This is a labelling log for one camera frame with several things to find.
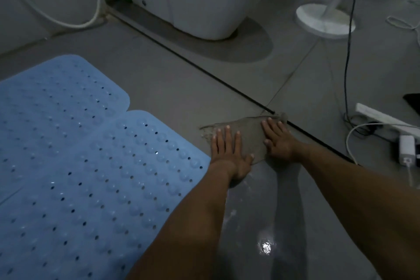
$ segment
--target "charger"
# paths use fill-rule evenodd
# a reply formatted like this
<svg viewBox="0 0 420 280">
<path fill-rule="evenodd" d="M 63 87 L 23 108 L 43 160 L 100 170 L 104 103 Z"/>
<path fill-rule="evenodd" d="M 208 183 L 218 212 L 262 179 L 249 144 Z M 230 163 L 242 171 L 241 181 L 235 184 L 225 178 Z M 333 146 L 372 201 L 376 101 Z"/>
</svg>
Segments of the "charger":
<svg viewBox="0 0 420 280">
<path fill-rule="evenodd" d="M 416 144 L 413 135 L 399 137 L 399 163 L 411 167 L 416 162 Z"/>
</svg>

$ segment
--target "white cable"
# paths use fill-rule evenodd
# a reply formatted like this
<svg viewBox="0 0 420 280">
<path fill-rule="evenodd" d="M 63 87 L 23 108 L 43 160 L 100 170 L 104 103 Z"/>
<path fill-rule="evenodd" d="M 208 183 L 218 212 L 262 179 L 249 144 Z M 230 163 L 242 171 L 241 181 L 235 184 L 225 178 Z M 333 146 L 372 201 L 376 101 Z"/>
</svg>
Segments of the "white cable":
<svg viewBox="0 0 420 280">
<path fill-rule="evenodd" d="M 413 175 L 411 174 L 411 170 L 410 170 L 410 165 L 407 165 L 407 171 L 408 171 L 408 183 L 410 185 L 410 187 L 413 187 Z"/>
<path fill-rule="evenodd" d="M 415 33 L 417 34 L 417 43 L 420 47 L 420 33 L 417 30 L 417 28 L 420 27 L 420 23 L 417 23 L 416 26 L 413 26 L 403 19 L 392 16 L 386 17 L 385 21 L 394 27 L 415 31 Z"/>
<path fill-rule="evenodd" d="M 404 126 L 404 127 L 406 127 L 406 128 L 418 128 L 418 129 L 420 129 L 420 127 L 418 127 L 418 126 L 414 126 L 414 125 L 402 125 L 401 123 L 399 123 L 399 124 L 389 124 L 389 123 L 364 123 L 364 124 L 360 124 L 360 125 L 358 125 L 358 126 L 355 126 L 354 128 L 352 128 L 351 130 L 350 130 L 350 132 L 349 132 L 349 134 L 347 134 L 347 138 L 346 138 L 346 150 L 347 150 L 347 153 L 349 154 L 349 156 L 352 158 L 352 160 L 354 161 L 354 163 L 356 164 L 356 165 L 358 165 L 358 162 L 356 161 L 356 159 L 354 158 L 354 156 L 353 156 L 353 154 L 352 154 L 352 152 L 350 151 L 350 148 L 349 148 L 349 138 L 350 138 L 350 135 L 353 133 L 353 131 L 355 130 L 355 129 L 358 129 L 358 128 L 360 128 L 360 127 L 362 127 L 362 126 L 366 126 L 366 125 L 392 125 L 392 126 L 396 126 L 396 125 L 398 125 L 398 126 Z"/>
<path fill-rule="evenodd" d="M 95 10 L 95 14 L 93 15 L 92 19 L 89 20 L 86 23 L 83 24 L 70 24 L 70 23 L 64 23 L 62 21 L 56 20 L 53 17 L 49 16 L 48 14 L 46 14 L 45 12 L 43 12 L 41 9 L 39 9 L 33 1 L 31 0 L 24 0 L 26 1 L 26 3 L 32 7 L 37 13 L 39 13 L 41 16 L 47 18 L 49 21 L 52 21 L 53 23 L 56 23 L 60 26 L 66 27 L 66 28 L 72 28 L 72 29 L 83 29 L 83 28 L 87 28 L 89 27 L 92 23 L 94 23 L 96 21 L 96 19 L 98 18 L 99 15 L 99 11 L 101 8 L 101 0 L 96 0 L 96 10 Z"/>
</svg>

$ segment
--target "forearm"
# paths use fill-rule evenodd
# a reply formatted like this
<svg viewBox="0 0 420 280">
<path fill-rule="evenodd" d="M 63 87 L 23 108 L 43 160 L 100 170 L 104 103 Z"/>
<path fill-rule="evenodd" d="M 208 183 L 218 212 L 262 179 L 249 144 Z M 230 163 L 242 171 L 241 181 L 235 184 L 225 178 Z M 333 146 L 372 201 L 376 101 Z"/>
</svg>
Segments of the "forearm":
<svg viewBox="0 0 420 280">
<path fill-rule="evenodd" d="M 210 169 L 175 208 L 127 279 L 208 278 L 229 182 L 223 168 Z"/>
<path fill-rule="evenodd" d="M 420 277 L 420 195 L 394 179 L 305 145 L 301 163 L 383 279 Z"/>
</svg>

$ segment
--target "hand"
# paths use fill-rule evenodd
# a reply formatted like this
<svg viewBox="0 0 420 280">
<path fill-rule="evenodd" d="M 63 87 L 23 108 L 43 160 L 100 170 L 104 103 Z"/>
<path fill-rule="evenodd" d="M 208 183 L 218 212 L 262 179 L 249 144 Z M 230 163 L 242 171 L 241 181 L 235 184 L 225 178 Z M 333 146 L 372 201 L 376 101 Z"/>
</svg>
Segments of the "hand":
<svg viewBox="0 0 420 280">
<path fill-rule="evenodd" d="M 235 147 L 232 146 L 232 135 L 230 126 L 225 127 L 225 139 L 221 129 L 211 141 L 211 161 L 208 171 L 225 171 L 231 180 L 241 180 L 251 171 L 251 163 L 254 155 L 241 155 L 242 140 L 238 131 L 235 134 Z"/>
<path fill-rule="evenodd" d="M 269 117 L 262 121 L 262 129 L 267 139 L 268 155 L 290 162 L 300 162 L 306 155 L 306 144 L 299 142 L 282 122 L 277 124 Z"/>
</svg>

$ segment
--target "finger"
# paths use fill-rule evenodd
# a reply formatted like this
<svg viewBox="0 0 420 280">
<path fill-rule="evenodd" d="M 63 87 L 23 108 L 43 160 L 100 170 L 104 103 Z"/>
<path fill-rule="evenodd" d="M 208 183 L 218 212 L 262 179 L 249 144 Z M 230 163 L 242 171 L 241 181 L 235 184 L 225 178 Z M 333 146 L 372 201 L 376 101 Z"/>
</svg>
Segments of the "finger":
<svg viewBox="0 0 420 280">
<path fill-rule="evenodd" d="M 276 133 L 278 136 L 283 134 L 283 132 L 281 132 L 281 129 L 278 127 L 278 125 L 276 124 L 276 122 L 274 122 L 272 118 L 269 117 L 267 119 L 267 123 L 270 125 L 273 132 Z"/>
<path fill-rule="evenodd" d="M 241 156 L 242 154 L 242 136 L 241 132 L 235 134 L 235 155 Z"/>
<path fill-rule="evenodd" d="M 290 131 L 287 129 L 286 125 L 285 125 L 285 124 L 283 124 L 281 121 L 279 121 L 279 122 L 277 123 L 277 125 L 278 125 L 279 129 L 281 129 L 281 131 L 282 131 L 282 132 L 284 132 L 284 133 L 290 132 Z"/>
<path fill-rule="evenodd" d="M 219 154 L 225 153 L 225 141 L 221 129 L 217 129 L 217 147 L 219 148 Z"/>
<path fill-rule="evenodd" d="M 271 140 L 277 140 L 278 135 L 273 132 L 266 121 L 261 122 L 262 129 L 264 130 L 265 136 L 267 136 Z"/>
<path fill-rule="evenodd" d="M 226 145 L 226 154 L 232 154 L 232 134 L 231 127 L 229 125 L 225 128 L 225 145 Z"/>
<path fill-rule="evenodd" d="M 248 154 L 245 156 L 245 163 L 247 163 L 248 165 L 251 165 L 253 160 L 254 154 Z"/>
<path fill-rule="evenodd" d="M 212 155 L 212 157 L 217 155 L 216 135 L 213 135 L 212 138 L 211 138 L 211 155 Z"/>
<path fill-rule="evenodd" d="M 267 146 L 268 154 L 271 154 L 271 151 L 274 148 L 274 144 L 271 140 L 264 140 L 264 145 Z"/>
</svg>

